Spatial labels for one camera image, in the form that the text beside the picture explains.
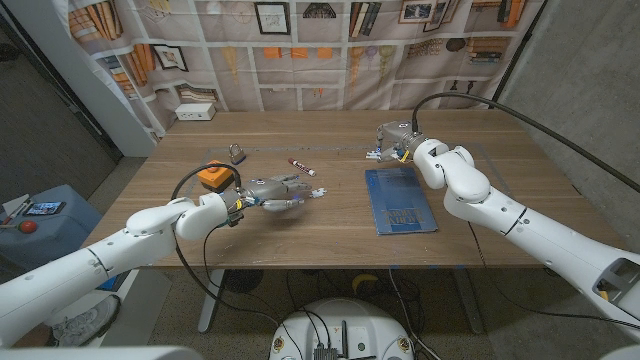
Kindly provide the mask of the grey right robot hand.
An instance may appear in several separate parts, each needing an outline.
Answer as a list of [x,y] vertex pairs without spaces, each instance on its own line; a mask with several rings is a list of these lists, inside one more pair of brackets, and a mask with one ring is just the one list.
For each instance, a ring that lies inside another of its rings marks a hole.
[[425,140],[422,132],[413,129],[411,121],[384,123],[377,128],[376,146],[380,149],[377,161],[412,161],[415,150]]

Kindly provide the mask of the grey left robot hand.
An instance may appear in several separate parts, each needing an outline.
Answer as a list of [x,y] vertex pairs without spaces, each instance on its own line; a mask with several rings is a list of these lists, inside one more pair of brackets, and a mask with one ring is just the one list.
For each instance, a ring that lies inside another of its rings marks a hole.
[[260,206],[267,211],[285,211],[304,203],[312,186],[297,175],[277,175],[270,178],[250,180],[239,189],[220,193],[229,212]]

